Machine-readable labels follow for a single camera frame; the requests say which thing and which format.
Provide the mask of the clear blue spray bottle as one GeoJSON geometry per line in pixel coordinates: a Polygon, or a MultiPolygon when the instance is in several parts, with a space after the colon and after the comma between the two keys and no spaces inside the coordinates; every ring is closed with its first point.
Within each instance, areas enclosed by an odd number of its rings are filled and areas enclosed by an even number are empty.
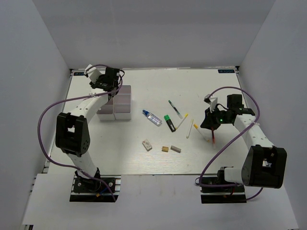
{"type": "Polygon", "coordinates": [[[150,120],[153,124],[155,124],[156,126],[160,126],[162,124],[162,120],[159,119],[157,116],[155,116],[154,114],[150,113],[147,110],[143,110],[142,113],[147,117],[148,120],[150,120]]]}

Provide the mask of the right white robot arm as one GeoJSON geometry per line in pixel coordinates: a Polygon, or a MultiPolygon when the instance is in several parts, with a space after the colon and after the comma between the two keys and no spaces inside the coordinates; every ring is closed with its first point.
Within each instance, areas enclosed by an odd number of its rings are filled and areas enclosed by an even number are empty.
{"type": "Polygon", "coordinates": [[[252,109],[245,108],[242,95],[227,96],[227,107],[218,108],[217,97],[206,97],[209,108],[201,128],[215,131],[222,124],[232,124],[241,134],[248,153],[240,168],[223,166],[218,171],[215,184],[228,191],[234,184],[245,186],[280,188],[283,184],[287,153],[276,147],[261,130],[252,109]]]}

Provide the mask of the green gel pen refill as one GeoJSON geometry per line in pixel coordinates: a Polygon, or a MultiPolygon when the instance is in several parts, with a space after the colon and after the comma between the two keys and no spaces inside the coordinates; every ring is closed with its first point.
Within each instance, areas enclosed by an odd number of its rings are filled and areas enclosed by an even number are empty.
{"type": "Polygon", "coordinates": [[[183,116],[182,116],[181,113],[177,110],[177,108],[173,105],[173,103],[172,103],[170,100],[168,100],[168,102],[169,102],[169,104],[172,106],[172,108],[175,110],[175,112],[176,112],[176,114],[178,115],[178,117],[179,117],[180,119],[182,119],[183,116]]]}

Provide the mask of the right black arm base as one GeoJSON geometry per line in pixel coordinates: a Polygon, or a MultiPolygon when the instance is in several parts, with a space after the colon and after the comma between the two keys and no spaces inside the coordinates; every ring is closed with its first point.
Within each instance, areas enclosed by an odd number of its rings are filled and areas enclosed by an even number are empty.
{"type": "Polygon", "coordinates": [[[231,187],[201,186],[202,204],[234,204],[246,202],[246,194],[243,185],[231,187]]]}

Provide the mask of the white yellow marker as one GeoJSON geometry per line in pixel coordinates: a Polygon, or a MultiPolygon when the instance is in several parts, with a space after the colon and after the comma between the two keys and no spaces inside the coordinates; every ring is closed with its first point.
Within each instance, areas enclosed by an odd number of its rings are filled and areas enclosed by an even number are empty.
{"type": "Polygon", "coordinates": [[[175,127],[176,130],[181,126],[181,124],[185,121],[187,117],[188,117],[188,113],[186,113],[184,117],[180,120],[180,122],[176,125],[175,127]]]}
{"type": "Polygon", "coordinates": [[[191,133],[191,129],[193,127],[193,123],[194,123],[194,119],[191,119],[188,131],[187,131],[187,134],[186,134],[186,138],[190,137],[190,133],[191,133]]]}
{"type": "Polygon", "coordinates": [[[207,142],[210,141],[210,139],[209,139],[207,136],[205,136],[205,135],[200,131],[200,128],[199,128],[199,126],[198,126],[197,124],[193,124],[193,126],[195,127],[195,129],[200,133],[200,135],[201,135],[207,142]]]}

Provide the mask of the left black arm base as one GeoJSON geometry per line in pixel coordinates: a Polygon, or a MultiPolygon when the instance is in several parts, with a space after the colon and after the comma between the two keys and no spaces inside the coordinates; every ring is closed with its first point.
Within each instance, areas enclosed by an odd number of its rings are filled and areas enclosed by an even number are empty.
{"type": "Polygon", "coordinates": [[[90,182],[90,179],[75,175],[71,187],[70,202],[115,203],[120,192],[121,176],[101,175],[101,180],[110,187],[115,199],[103,183],[90,182]]]}

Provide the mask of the red gel pen refill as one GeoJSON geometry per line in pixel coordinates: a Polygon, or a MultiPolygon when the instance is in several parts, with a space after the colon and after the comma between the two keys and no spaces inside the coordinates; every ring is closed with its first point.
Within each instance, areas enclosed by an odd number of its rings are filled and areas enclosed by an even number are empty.
{"type": "Polygon", "coordinates": [[[212,134],[212,144],[215,145],[215,135],[214,135],[214,128],[211,127],[211,134],[212,134]]]}

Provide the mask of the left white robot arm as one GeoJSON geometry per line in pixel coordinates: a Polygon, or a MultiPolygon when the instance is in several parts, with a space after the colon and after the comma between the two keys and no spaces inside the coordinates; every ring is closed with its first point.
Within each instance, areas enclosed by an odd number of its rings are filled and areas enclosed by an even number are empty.
{"type": "Polygon", "coordinates": [[[88,124],[98,110],[119,92],[124,75],[124,71],[118,68],[104,66],[104,73],[101,73],[98,67],[90,64],[85,68],[84,76],[90,80],[90,93],[74,109],[60,113],[56,123],[56,147],[72,160],[77,176],[86,178],[84,184],[90,191],[101,187],[101,179],[88,151],[88,124]]]}

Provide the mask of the green black highlighter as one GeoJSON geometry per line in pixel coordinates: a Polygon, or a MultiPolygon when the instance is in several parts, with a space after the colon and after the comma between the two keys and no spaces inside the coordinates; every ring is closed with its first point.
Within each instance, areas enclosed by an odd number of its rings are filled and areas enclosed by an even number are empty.
{"type": "Polygon", "coordinates": [[[164,120],[166,121],[166,124],[169,127],[169,129],[171,130],[171,132],[175,132],[176,128],[175,128],[173,122],[171,121],[169,115],[165,115],[164,120]]]}

